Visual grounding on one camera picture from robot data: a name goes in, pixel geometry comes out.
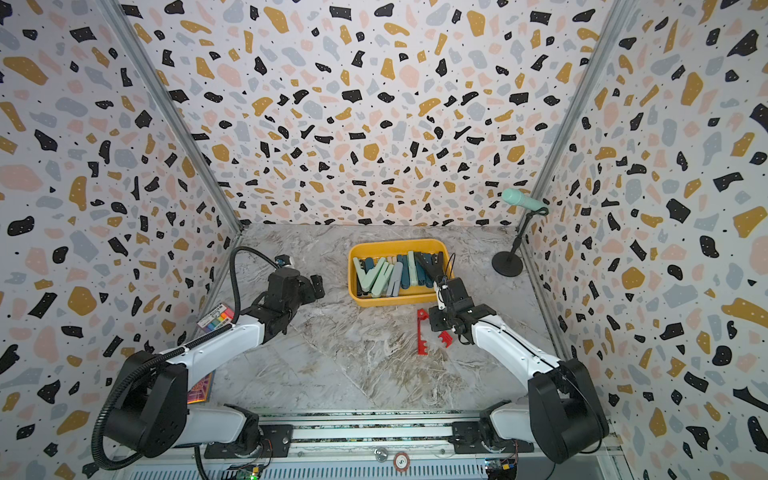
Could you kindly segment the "yellow storage box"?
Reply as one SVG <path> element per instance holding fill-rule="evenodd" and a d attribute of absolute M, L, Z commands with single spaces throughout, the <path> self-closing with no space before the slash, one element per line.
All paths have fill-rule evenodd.
<path fill-rule="evenodd" d="M 407 290 L 402 290 L 400 288 L 397 297 L 389 297 L 388 293 L 386 293 L 382 297 L 374 298 L 371 292 L 368 294 L 362 294 L 360 292 L 359 283 L 357 282 L 357 276 L 353 266 L 354 257 L 361 259 L 373 258 L 374 260 L 385 258 L 387 260 L 390 256 L 398 257 L 399 255 L 408 254 L 409 251 L 413 251 L 414 253 L 423 252 L 426 254 L 434 254 L 443 251 L 445 255 L 445 269 L 448 265 L 449 255 L 446 246 L 436 239 L 397 240 L 356 245 L 350 250 L 348 255 L 348 291 L 353 300 L 360 307 L 364 308 L 435 303 L 437 301 L 435 285 L 431 288 L 420 285 L 414 287 L 410 286 Z"/>

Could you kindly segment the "red pruning pliers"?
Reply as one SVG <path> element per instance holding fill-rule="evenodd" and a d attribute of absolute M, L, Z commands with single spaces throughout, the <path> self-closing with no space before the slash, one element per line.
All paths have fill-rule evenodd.
<path fill-rule="evenodd" d="M 426 310 L 419 309 L 417 311 L 417 354 L 419 356 L 428 355 L 428 345 L 424 334 L 424 325 L 429 320 L 429 315 Z M 453 343 L 453 337 L 447 331 L 441 331 L 438 334 L 438 338 L 446 348 L 449 348 Z"/>

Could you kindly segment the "light green pliers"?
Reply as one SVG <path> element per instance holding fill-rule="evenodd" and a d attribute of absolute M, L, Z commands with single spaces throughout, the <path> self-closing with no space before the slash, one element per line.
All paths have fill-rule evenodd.
<path fill-rule="evenodd" d="M 375 266 L 373 269 L 366 271 L 363 266 L 363 261 L 365 259 L 358 257 L 353 258 L 353 266 L 357 276 L 357 282 L 359 283 L 359 290 L 362 294 L 368 294 L 371 292 L 376 277 L 382 268 L 382 263 L 386 260 L 385 258 L 379 258 L 378 260 L 374 260 L 372 258 L 374 260 Z"/>
<path fill-rule="evenodd" d="M 416 268 L 415 253 L 413 251 L 408 252 L 407 260 L 408 260 L 410 286 L 411 287 L 418 286 L 419 285 L 418 271 Z"/>

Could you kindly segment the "grey pliers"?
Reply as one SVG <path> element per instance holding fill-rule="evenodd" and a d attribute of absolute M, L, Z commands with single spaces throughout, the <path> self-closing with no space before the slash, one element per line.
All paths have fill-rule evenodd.
<path fill-rule="evenodd" d="M 388 291 L 387 291 L 389 297 L 397 297 L 399 295 L 399 291 L 401 287 L 402 271 L 403 271 L 403 264 L 400 261 L 396 262 L 389 279 Z"/>

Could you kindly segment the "pale green pliers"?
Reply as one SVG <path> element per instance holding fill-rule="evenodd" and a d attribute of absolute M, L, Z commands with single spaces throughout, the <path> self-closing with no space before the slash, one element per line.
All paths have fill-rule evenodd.
<path fill-rule="evenodd" d="M 394 266 L 387 260 L 382 263 L 382 268 L 376 277 L 371 294 L 374 298 L 384 296 L 389 291 L 389 282 Z"/>

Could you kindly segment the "black pliers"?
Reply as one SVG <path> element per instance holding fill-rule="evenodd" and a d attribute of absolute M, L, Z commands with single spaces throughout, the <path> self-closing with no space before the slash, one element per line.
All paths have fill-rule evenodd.
<path fill-rule="evenodd" d="M 439 285 L 448 279 L 443 251 L 434 254 L 415 252 L 414 259 L 424 273 L 426 286 L 433 287 L 435 284 Z"/>

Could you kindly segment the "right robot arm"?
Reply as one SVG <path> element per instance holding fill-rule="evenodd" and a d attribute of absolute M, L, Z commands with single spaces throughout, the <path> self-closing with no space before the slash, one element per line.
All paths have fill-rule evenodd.
<path fill-rule="evenodd" d="M 528 401 L 525 409 L 509 401 L 487 408 L 469 433 L 454 433 L 456 445 L 506 452 L 514 442 L 526 442 L 555 464 L 600 449 L 609 434 L 608 421 L 582 362 L 562 360 L 535 346 L 495 310 L 476 305 L 461 279 L 442 278 L 434 287 L 432 330 L 450 331 L 461 344 L 489 353 L 526 387 Z"/>

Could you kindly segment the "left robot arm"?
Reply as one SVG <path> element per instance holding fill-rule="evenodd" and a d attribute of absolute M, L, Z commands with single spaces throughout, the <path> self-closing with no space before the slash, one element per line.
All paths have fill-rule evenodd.
<path fill-rule="evenodd" d="M 286 333 L 299 308 L 324 295 L 321 276 L 279 267 L 251 304 L 243 306 L 236 299 L 223 308 L 229 318 L 215 329 L 162 353 L 131 355 L 95 421 L 94 461 L 103 469 L 118 470 L 177 447 L 216 444 L 239 457 L 260 450 L 258 414 L 230 404 L 195 406 L 188 393 L 230 360 Z"/>

